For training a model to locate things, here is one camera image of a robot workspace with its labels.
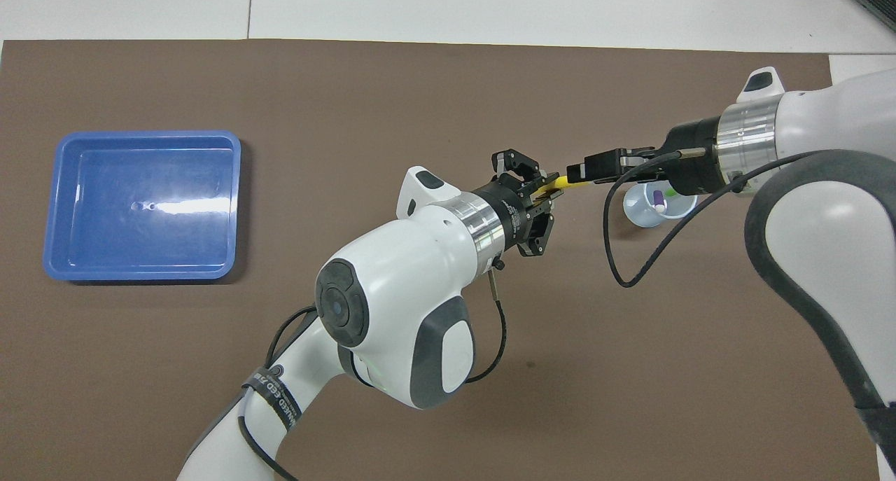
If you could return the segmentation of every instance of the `blue tray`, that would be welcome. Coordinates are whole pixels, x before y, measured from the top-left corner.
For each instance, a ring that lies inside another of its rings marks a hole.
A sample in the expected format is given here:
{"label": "blue tray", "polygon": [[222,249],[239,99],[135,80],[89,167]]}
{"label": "blue tray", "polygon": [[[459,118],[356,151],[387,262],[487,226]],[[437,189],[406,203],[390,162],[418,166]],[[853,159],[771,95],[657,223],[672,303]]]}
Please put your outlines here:
{"label": "blue tray", "polygon": [[57,280],[224,276],[236,255],[239,158],[228,131],[68,134],[44,270]]}

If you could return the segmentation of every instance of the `yellow marker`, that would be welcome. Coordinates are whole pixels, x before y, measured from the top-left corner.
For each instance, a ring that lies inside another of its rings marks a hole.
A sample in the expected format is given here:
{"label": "yellow marker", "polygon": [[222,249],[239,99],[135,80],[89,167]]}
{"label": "yellow marker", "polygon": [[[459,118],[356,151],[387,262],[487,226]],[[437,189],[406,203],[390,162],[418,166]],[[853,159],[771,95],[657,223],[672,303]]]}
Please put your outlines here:
{"label": "yellow marker", "polygon": [[550,192],[551,190],[563,190],[564,188],[583,187],[585,185],[591,185],[591,184],[592,184],[591,181],[577,181],[575,183],[570,183],[569,180],[566,178],[566,175],[564,175],[550,183],[545,184],[544,187],[536,190],[535,193],[532,194],[532,196],[538,197],[538,196],[544,194],[545,192]]}

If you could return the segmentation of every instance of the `white cup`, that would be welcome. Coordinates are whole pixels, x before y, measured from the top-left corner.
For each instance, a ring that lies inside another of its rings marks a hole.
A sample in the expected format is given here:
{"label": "white cup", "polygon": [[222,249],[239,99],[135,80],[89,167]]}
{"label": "white cup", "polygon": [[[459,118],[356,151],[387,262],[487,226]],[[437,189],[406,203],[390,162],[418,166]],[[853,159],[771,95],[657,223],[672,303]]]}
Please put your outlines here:
{"label": "white cup", "polygon": [[[659,191],[661,197],[655,198]],[[625,192],[623,209],[634,225],[656,227],[666,220],[678,220],[697,206],[697,196],[669,195],[672,185],[668,181],[639,183]]]}

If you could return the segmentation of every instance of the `white tile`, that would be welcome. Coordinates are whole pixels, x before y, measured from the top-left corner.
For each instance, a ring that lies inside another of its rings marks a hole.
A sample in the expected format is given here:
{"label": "white tile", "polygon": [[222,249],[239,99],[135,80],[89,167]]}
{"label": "white tile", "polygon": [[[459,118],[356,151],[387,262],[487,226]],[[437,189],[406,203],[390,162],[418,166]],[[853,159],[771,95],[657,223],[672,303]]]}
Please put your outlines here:
{"label": "white tile", "polygon": [[867,75],[886,69],[896,69],[896,56],[886,55],[836,55],[831,60],[831,81],[838,83],[847,78]]}
{"label": "white tile", "polygon": [[0,0],[0,38],[246,38],[249,0]]}
{"label": "white tile", "polygon": [[896,53],[853,0],[253,0],[250,37]]}

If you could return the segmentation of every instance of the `brown mat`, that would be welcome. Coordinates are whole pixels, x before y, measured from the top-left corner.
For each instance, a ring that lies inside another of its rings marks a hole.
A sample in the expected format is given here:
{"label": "brown mat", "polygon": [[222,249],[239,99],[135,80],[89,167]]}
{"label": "brown mat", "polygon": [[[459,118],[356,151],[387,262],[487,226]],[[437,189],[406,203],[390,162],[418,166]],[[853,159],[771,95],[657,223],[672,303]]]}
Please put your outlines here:
{"label": "brown mat", "polygon": [[[748,73],[829,85],[825,56],[335,41],[7,41],[0,69],[6,479],[171,479],[317,269],[394,211],[404,171],[460,188],[514,147],[556,171],[658,146]],[[218,284],[77,286],[41,268],[55,145],[76,130],[244,142],[237,267]],[[749,200],[700,216],[638,287],[599,244],[605,187],[558,200],[543,258],[506,258],[505,360],[437,410],[340,378],[283,444],[323,479],[874,479],[820,342],[756,276]],[[662,230],[614,223],[631,276]],[[498,323],[465,293],[479,366]]]}

